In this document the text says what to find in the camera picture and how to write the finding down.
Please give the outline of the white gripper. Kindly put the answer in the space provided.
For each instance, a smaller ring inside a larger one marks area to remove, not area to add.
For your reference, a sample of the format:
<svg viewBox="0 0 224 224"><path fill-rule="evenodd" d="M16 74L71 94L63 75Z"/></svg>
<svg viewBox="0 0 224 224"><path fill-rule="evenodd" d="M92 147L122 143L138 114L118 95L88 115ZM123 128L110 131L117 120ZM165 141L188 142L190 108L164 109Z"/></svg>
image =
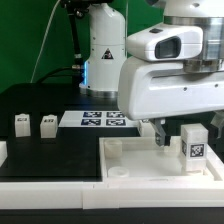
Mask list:
<svg viewBox="0 0 224 224"><path fill-rule="evenodd" d="M185 73L181 62L128 58L121 69L118 108L130 120L150 119L158 146L169 146L166 117L224 109L224 70Z"/></svg>

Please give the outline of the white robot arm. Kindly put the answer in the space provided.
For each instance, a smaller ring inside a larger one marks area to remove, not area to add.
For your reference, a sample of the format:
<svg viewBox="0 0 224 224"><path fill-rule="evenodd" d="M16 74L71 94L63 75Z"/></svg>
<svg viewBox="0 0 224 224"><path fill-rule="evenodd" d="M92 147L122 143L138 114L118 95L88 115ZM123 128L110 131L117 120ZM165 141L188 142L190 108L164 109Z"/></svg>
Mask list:
<svg viewBox="0 0 224 224"><path fill-rule="evenodd" d="M77 66L80 89L116 97L131 120L150 120L164 145L162 120L213 111L224 127L224 0L146 0L164 10L163 21L125 35L125 21L110 0L65 0L91 15L91 53Z"/></svg>

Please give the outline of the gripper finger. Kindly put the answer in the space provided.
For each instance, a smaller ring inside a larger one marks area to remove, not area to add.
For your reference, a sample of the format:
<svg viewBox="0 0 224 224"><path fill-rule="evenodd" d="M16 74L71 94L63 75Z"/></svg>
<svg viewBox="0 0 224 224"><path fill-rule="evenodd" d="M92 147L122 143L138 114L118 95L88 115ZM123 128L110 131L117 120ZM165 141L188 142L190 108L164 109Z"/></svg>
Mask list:
<svg viewBox="0 0 224 224"><path fill-rule="evenodd" d="M224 111L216 111L211 124L217 129L217 138L220 138L224 128Z"/></svg>

